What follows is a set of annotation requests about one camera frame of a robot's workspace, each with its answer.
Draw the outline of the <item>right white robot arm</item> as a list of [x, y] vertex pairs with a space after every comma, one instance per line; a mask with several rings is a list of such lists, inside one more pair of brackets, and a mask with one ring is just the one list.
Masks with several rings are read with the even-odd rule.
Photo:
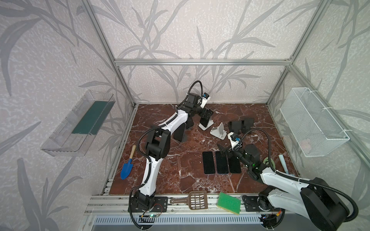
[[259, 153], [248, 152], [243, 137], [231, 132], [230, 144], [218, 143], [224, 156], [235, 157], [248, 169], [248, 175], [267, 188], [259, 193], [259, 201], [267, 207], [294, 212], [309, 219], [321, 231], [336, 231], [359, 214], [356, 202], [344, 192], [330, 187], [325, 180], [303, 179], [264, 164]]

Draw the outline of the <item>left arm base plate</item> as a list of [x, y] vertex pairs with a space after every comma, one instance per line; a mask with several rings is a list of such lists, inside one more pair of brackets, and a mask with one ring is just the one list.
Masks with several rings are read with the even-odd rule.
[[131, 198], [131, 203], [129, 204], [129, 212], [139, 213], [139, 212], [166, 212], [168, 206], [168, 197], [155, 196], [155, 197], [144, 197], [137, 198], [133, 196]]

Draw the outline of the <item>clear plastic wall tray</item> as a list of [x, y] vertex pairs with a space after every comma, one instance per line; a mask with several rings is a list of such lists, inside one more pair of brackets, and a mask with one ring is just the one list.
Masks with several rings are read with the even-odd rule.
[[114, 94], [88, 90], [41, 146], [53, 157], [83, 157], [113, 108]]

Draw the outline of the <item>brown slotted scoop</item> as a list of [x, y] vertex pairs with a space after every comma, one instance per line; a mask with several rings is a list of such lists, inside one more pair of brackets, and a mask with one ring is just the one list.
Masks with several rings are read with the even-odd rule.
[[206, 191], [191, 191], [186, 198], [175, 198], [170, 204], [186, 204], [190, 210], [208, 209], [208, 197]]

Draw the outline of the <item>green yellow sponge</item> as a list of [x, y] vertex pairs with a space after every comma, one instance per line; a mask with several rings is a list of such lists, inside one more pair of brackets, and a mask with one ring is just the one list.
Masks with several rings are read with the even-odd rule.
[[231, 195], [220, 193], [217, 200], [217, 207], [235, 215], [239, 215], [241, 210], [241, 200]]

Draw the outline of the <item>black phone on white stand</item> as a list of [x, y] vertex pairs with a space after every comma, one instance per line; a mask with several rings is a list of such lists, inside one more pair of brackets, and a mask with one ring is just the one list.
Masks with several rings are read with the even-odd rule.
[[206, 117], [202, 117], [202, 118], [200, 119], [200, 122], [199, 122], [199, 123], [200, 123], [203, 127], [207, 128], [207, 127], [209, 127], [209, 126], [208, 126], [209, 121], [210, 121], [210, 116], [206, 116]]

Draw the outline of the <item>pink object in basket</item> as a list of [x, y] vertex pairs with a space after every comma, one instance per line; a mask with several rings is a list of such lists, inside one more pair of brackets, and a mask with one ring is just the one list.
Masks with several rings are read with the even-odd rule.
[[304, 152], [310, 152], [312, 149], [311, 141], [309, 139], [301, 140], [299, 145]]

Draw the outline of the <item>light blue plastic shovel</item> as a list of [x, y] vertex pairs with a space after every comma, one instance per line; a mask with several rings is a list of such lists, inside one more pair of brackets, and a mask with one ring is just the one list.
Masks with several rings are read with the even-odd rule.
[[282, 165], [282, 167], [283, 167], [283, 169], [284, 169], [284, 172], [285, 172], [286, 174], [289, 174], [289, 171], [288, 171], [288, 168], [287, 168], [287, 164], [286, 164], [286, 161], [285, 161], [284, 155], [278, 155], [278, 157], [279, 157], [279, 160], [280, 160], [280, 162], [281, 162], [281, 165]]

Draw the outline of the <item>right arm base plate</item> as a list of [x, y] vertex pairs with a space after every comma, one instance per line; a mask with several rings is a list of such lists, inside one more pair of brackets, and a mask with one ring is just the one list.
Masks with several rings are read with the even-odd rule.
[[280, 212], [280, 208], [273, 207], [267, 200], [260, 199], [259, 196], [243, 195], [242, 202], [246, 212]]

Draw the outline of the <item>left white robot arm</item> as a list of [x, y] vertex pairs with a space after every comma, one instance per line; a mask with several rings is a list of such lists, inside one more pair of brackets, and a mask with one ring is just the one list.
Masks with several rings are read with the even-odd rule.
[[201, 94], [187, 92], [185, 99], [176, 106], [175, 113], [163, 123], [154, 126], [139, 138], [137, 147], [141, 140], [147, 136], [145, 151], [139, 149], [139, 154], [146, 158], [145, 171], [141, 184], [132, 188], [129, 199], [129, 211], [148, 211], [155, 205], [156, 182], [160, 166], [170, 150], [171, 138], [182, 141], [186, 129], [194, 125], [192, 117], [199, 115], [199, 124], [208, 129], [213, 123], [211, 116], [213, 111], [205, 106], [210, 95], [203, 91], [202, 82], [197, 80], [191, 86], [200, 85]]

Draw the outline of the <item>aluminium front rail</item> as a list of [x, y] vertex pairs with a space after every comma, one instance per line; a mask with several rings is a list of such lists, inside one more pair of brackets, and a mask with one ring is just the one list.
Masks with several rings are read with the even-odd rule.
[[[149, 210], [133, 206], [135, 215], [148, 216], [150, 213], [161, 215], [200, 215], [200, 214], [227, 214], [237, 215], [236, 210], [230, 211], [220, 208], [219, 194], [201, 196], [190, 194], [159, 194], [156, 196], [153, 207]], [[106, 195], [91, 197], [84, 215], [129, 215], [129, 195]]]

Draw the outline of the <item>black stand front left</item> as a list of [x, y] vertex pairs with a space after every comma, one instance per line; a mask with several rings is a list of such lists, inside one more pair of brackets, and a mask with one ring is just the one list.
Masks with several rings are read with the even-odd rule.
[[247, 131], [251, 129], [254, 125], [254, 118], [244, 118], [242, 121], [242, 127], [241, 127], [241, 132], [243, 134], [246, 134]]

